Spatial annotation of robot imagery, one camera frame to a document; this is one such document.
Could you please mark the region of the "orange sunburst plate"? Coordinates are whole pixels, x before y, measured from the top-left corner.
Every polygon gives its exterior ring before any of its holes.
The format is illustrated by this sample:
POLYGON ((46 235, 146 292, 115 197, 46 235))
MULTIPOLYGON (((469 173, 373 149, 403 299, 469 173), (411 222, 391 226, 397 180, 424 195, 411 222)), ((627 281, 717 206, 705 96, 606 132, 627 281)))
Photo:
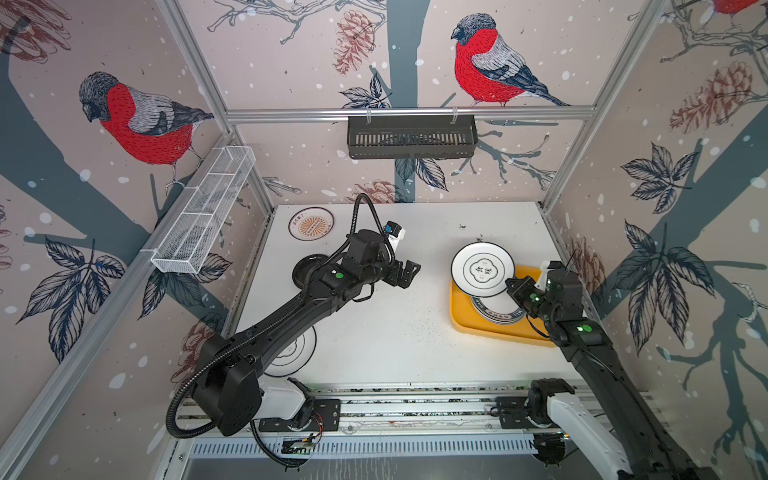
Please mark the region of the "orange sunburst plate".
POLYGON ((315 241, 328 235, 335 225, 334 215, 321 207, 309 207, 296 213, 288 223, 290 235, 299 241, 315 241))

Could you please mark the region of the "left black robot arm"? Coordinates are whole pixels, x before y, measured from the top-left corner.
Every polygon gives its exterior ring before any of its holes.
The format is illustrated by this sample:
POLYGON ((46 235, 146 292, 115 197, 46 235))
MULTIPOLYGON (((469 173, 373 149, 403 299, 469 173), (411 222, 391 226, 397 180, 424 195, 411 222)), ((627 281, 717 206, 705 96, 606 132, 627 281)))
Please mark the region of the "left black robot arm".
POLYGON ((350 302, 362 303, 363 288, 379 282, 407 289, 421 266, 395 255, 402 227, 375 221, 375 229, 350 226, 344 243, 329 255, 311 255, 294 268, 299 293, 259 323, 224 338, 211 336, 195 372, 171 399, 167 432, 177 439, 213 429, 231 436, 261 418, 279 418, 294 428, 311 424, 314 398, 295 379, 269 387, 260 379, 290 344, 320 320, 350 302))

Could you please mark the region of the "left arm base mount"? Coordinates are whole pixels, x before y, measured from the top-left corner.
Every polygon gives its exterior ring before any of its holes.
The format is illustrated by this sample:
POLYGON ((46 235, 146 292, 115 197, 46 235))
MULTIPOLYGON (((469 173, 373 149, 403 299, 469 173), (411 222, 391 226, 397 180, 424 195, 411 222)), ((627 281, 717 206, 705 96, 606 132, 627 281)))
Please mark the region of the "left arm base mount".
POLYGON ((258 421, 257 427, 259 432, 265 433, 336 432, 340 417, 340 400, 313 398, 307 400, 291 419, 265 418, 258 421))

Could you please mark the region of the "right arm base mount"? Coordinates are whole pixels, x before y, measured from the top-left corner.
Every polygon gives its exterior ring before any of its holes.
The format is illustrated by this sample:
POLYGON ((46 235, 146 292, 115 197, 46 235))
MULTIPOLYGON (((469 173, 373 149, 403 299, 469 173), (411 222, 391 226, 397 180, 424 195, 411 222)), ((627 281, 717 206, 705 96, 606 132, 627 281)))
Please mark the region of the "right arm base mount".
POLYGON ((528 397, 502 396, 495 400, 495 412, 503 430, 536 429, 532 420, 533 407, 528 397))

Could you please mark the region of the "dark green rim plate back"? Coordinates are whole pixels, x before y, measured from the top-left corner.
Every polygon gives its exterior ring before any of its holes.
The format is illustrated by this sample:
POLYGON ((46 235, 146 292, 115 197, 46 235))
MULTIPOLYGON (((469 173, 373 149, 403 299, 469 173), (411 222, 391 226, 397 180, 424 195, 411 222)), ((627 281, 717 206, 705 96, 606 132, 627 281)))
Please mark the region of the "dark green rim plate back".
POLYGON ((480 316, 497 325, 512 325, 523 320, 526 312, 507 293, 487 298, 470 296, 480 316))

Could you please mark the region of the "white plate grey emblem back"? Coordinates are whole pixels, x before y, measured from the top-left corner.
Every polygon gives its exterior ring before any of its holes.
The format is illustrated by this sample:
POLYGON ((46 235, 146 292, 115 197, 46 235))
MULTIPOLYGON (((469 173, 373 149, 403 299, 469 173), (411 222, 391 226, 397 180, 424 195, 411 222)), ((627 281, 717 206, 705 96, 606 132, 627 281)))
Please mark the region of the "white plate grey emblem back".
POLYGON ((474 242, 462 247, 451 262, 451 278, 463 293, 490 298, 507 289, 506 280, 515 276, 511 254, 491 242, 474 242))

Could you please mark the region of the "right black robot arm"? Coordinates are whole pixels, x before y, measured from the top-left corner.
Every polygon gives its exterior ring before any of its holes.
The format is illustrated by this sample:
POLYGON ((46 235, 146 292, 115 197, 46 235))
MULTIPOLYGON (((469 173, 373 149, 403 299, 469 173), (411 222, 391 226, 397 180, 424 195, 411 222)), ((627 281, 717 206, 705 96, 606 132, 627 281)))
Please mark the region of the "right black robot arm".
POLYGON ((583 314, 578 275, 553 262, 544 286, 509 278, 507 293, 527 315, 543 321, 548 338, 586 382, 611 426, 588 412, 562 379, 531 383, 526 413, 534 425, 556 425, 603 479, 714 479, 672 438, 626 374, 607 334, 583 314))

